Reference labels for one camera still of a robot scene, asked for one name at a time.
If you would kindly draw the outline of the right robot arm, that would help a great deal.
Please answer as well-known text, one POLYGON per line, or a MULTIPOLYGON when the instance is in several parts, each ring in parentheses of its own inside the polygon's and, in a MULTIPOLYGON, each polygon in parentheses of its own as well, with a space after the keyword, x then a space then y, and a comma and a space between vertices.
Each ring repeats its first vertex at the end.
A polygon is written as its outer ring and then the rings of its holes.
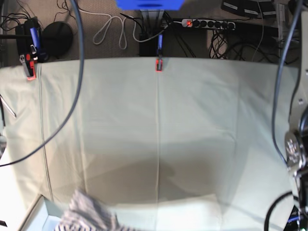
POLYGON ((4 105, 3 105, 3 97, 1 96, 0 97, 0 157, 3 156, 7 146, 7 139, 3 133, 4 128, 5 128, 4 105))

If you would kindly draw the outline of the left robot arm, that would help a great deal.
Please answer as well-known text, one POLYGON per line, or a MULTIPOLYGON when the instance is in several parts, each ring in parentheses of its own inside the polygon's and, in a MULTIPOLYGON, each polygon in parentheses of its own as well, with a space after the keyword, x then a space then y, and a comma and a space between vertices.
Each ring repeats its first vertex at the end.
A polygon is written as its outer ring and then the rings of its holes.
POLYGON ((280 56, 274 87, 271 133, 274 147, 288 171, 291 190, 279 196, 271 204, 266 214, 264 230, 269 230, 270 216, 276 205, 287 196, 292 196, 297 208, 297 229, 306 231, 308 229, 308 2, 306 0, 296 1, 293 20, 280 56), (288 118, 289 130, 284 137, 286 154, 283 155, 276 143, 275 118, 284 61, 298 22, 301 23, 301 65, 292 93, 288 118))

